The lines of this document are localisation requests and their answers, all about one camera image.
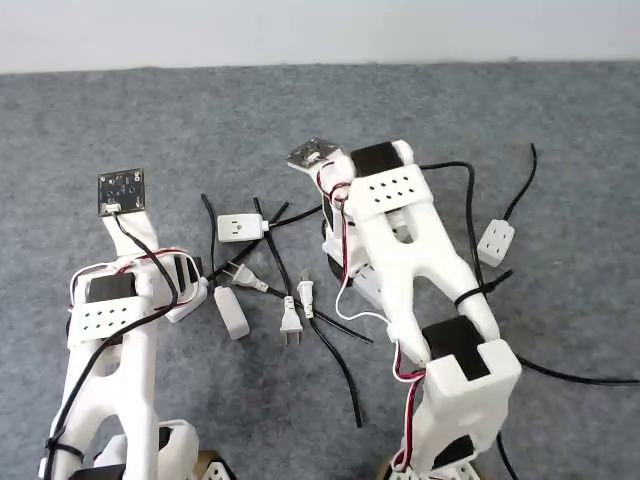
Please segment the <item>gray carpet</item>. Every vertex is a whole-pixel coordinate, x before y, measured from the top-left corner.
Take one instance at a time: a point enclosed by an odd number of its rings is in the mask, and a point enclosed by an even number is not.
[[[504,265],[516,275],[491,297],[517,352],[585,375],[640,376],[640,64],[506,64],[220,68],[0,77],[0,448],[2,478],[33,478],[58,408],[67,362],[67,285],[114,250],[96,215],[98,172],[146,169],[150,216],[165,246],[205,255],[218,213],[296,213],[318,199],[286,153],[320,135],[348,149],[409,141],[422,163],[472,162],[476,228],[502,214],[540,153],[516,209]],[[463,171],[431,172],[445,226],[467,256]],[[292,276],[337,291],[320,251],[319,218],[275,234]],[[219,259],[236,249],[220,247]],[[281,281],[266,245],[249,264]],[[426,324],[451,305],[418,283]],[[280,345],[280,301],[239,292],[251,336],[229,340],[214,305],[163,321],[157,410],[185,418],[239,479],[371,479],[398,447],[405,388],[390,375],[381,325],[356,321],[366,346],[325,328],[351,367],[366,411],[354,426],[344,379],[307,329]],[[351,293],[345,310],[365,303]],[[635,478],[640,390],[572,385],[525,371],[504,438],[523,479]],[[506,478],[497,451],[479,463]]]

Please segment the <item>white electrical outlet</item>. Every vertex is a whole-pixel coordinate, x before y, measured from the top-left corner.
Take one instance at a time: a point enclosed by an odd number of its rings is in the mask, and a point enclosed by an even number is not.
[[[259,240],[267,230],[269,222],[258,213],[218,216],[218,240],[223,243]]]
[[[509,250],[516,231],[506,220],[491,220],[478,243],[480,261],[497,267]]]

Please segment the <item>power outlet adapter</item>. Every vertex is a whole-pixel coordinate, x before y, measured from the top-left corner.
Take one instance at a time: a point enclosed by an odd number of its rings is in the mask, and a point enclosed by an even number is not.
[[[515,233],[515,229],[506,220],[491,220],[478,243],[480,261],[492,267],[500,265]]]

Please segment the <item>hole pattern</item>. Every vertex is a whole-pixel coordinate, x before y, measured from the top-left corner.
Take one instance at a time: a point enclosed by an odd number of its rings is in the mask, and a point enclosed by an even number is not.
[[[121,310],[122,310],[123,312],[126,312],[126,311],[127,311],[127,307],[123,307]],[[104,314],[107,314],[107,312],[106,312],[106,311],[104,311],[104,312],[103,312],[102,310],[98,310],[97,312],[95,312],[95,314],[96,314],[97,316],[102,316],[102,314],[103,314],[103,313],[104,313]],[[113,313],[116,313],[116,311],[115,311],[114,309],[111,309],[111,310],[109,310],[109,311],[108,311],[108,313],[113,314]],[[85,318],[88,318],[88,317],[90,317],[90,316],[91,316],[91,313],[90,313],[90,312],[87,312],[87,313],[85,313],[85,314],[84,314],[84,316],[85,316]],[[116,322],[111,321],[111,322],[107,323],[107,324],[106,324],[106,326],[108,326],[108,327],[112,327],[113,325],[115,325],[115,323],[116,323]],[[126,321],[126,320],[121,320],[121,321],[120,321],[120,325],[125,325],[126,323],[127,323],[127,321]],[[89,328],[90,328],[90,327],[93,327],[93,328],[101,328],[102,326],[103,326],[103,325],[102,325],[101,323],[96,323],[95,325],[85,325],[85,326],[83,326],[83,327],[82,327],[82,330],[85,330],[85,331],[86,331],[86,330],[89,330]]]
[[[402,197],[403,195],[408,195],[411,193],[416,193],[416,191],[412,188],[412,186],[409,184],[407,185],[406,183],[404,185],[399,185],[400,182],[404,180],[405,182],[409,181],[409,177],[402,177],[401,179],[398,178],[393,178],[391,179],[391,185],[387,184],[386,182],[380,182],[380,184],[376,184],[376,185],[369,185],[369,190],[370,191],[378,191],[380,196],[376,196],[374,197],[374,202],[376,203],[380,203],[382,201],[384,201],[385,199],[387,200],[392,200],[394,198],[394,196],[398,196],[398,197]],[[390,192],[388,191],[386,188],[387,186],[391,187],[395,185],[396,188],[405,188],[406,190],[396,190],[394,192]]]

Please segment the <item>electrical plug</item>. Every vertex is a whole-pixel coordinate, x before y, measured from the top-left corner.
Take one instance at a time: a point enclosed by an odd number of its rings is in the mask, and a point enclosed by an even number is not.
[[[282,341],[285,345],[289,344],[289,335],[291,335],[296,344],[300,343],[302,323],[300,323],[300,317],[298,317],[298,313],[296,312],[296,304],[291,296],[284,297],[284,314],[282,315],[280,333],[282,334]]]
[[[302,280],[298,283],[298,295],[304,308],[305,318],[313,318],[313,280],[309,280],[309,270],[302,271]]]
[[[255,273],[251,271],[244,263],[236,265],[233,262],[229,262],[229,265],[235,267],[234,273],[223,270],[226,275],[231,277],[231,283],[240,287],[254,288],[259,292],[266,292],[269,289],[269,285],[260,280]]]

